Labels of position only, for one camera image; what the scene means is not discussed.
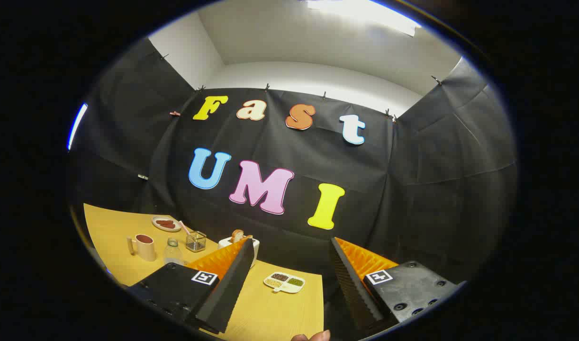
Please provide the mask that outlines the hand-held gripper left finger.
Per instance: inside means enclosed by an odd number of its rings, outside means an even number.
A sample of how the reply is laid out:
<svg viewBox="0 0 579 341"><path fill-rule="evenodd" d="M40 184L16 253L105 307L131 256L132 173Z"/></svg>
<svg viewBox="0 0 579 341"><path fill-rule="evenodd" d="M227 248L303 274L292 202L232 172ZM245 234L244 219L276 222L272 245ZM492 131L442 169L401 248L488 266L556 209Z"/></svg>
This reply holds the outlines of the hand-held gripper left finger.
<svg viewBox="0 0 579 341"><path fill-rule="evenodd" d="M168 263L128 291L178 324L226 332L253 257L253 239L244 238L188 266Z"/></svg>

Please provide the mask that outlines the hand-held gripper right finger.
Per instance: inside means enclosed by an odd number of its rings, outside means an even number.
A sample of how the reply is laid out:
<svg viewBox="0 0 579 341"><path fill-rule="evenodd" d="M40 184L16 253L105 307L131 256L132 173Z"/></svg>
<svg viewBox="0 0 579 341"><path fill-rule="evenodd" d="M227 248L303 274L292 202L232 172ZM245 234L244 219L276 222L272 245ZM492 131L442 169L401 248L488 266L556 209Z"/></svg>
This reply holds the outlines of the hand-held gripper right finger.
<svg viewBox="0 0 579 341"><path fill-rule="evenodd" d="M450 297L462 263L401 242L329 240L329 257L350 317L362 336L405 324Z"/></svg>

